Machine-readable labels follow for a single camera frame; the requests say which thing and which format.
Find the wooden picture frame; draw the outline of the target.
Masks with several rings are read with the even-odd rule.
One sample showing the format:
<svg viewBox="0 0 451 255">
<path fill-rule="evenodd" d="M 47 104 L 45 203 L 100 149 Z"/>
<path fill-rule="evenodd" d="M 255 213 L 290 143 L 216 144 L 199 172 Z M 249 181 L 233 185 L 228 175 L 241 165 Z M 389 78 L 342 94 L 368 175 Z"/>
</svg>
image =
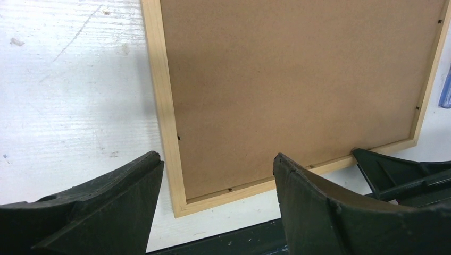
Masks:
<svg viewBox="0 0 451 255">
<path fill-rule="evenodd" d="M 142 1 L 173 215 L 416 146 L 450 1 Z"/>
</svg>

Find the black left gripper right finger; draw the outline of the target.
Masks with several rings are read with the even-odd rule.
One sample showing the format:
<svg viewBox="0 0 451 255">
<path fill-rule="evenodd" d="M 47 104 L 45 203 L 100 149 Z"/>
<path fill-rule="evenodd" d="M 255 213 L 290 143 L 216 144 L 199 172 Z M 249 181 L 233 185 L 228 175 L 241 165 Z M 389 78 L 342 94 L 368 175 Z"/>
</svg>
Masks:
<svg viewBox="0 0 451 255">
<path fill-rule="evenodd" d="M 284 154 L 273 163 L 291 254 L 450 254 L 450 204 L 423 208 L 373 199 Z"/>
</svg>

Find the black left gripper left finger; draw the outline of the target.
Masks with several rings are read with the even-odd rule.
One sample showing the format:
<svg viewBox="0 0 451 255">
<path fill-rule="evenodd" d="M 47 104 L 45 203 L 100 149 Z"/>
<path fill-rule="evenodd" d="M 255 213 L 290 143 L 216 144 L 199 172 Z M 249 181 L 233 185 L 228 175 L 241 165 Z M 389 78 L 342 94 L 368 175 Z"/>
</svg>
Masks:
<svg viewBox="0 0 451 255">
<path fill-rule="evenodd" d="M 150 151 L 35 202 L 1 205 L 1 254 L 145 254 L 163 170 Z"/>
</svg>

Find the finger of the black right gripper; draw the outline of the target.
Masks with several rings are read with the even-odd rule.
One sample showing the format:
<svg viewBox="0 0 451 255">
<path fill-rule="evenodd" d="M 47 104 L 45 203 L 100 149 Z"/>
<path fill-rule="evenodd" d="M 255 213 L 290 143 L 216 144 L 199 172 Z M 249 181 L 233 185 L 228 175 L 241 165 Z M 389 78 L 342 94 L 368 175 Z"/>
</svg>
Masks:
<svg viewBox="0 0 451 255">
<path fill-rule="evenodd" d="M 418 162 L 357 148 L 357 167 L 372 193 L 381 201 L 402 201 L 450 189 L 450 161 Z"/>
</svg>

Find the blue red screwdriver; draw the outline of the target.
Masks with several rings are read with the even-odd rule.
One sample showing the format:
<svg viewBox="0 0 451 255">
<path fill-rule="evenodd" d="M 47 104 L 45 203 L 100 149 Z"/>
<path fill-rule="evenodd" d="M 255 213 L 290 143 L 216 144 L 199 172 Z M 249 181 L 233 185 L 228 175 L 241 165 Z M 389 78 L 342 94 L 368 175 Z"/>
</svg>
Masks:
<svg viewBox="0 0 451 255">
<path fill-rule="evenodd" d="M 451 81 L 451 69 L 446 76 L 444 86 L 440 95 L 438 106 L 445 109 L 450 109 L 450 81 Z"/>
</svg>

